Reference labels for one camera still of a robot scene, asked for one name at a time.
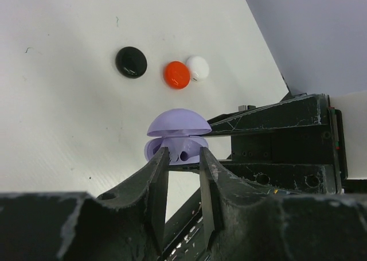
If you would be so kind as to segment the black earbud charging case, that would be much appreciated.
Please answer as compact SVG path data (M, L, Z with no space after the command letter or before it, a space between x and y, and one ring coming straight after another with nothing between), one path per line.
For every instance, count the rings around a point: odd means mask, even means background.
M147 59L136 47L126 46L117 52L115 65L119 73L130 79L143 76L147 70Z

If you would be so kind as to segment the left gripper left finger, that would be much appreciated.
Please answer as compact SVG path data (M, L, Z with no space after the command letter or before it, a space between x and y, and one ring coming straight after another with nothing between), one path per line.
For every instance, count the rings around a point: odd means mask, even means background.
M2 260L156 260L162 255L169 151L119 185L1 194Z

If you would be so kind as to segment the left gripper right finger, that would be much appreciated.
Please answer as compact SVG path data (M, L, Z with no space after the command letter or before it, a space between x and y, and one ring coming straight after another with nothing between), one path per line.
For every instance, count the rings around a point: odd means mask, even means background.
M212 260L365 260L364 194L266 194L200 150L205 247Z

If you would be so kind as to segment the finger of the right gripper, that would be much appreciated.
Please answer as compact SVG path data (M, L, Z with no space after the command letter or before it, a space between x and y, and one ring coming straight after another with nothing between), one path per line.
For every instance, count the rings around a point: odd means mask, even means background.
M209 165L215 181L243 180L253 186L267 186L296 194L336 194L332 165L221 162Z
M212 128L205 137L266 133L283 128L319 126L328 123L329 96L304 95L268 106L222 114L209 119Z

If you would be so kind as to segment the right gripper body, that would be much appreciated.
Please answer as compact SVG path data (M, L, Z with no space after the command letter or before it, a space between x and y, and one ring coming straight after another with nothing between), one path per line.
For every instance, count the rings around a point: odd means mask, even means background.
M330 98L327 115L328 123L319 126L231 135L231 159L241 163L332 165L336 194L340 194L346 178L342 118L340 110L330 105Z

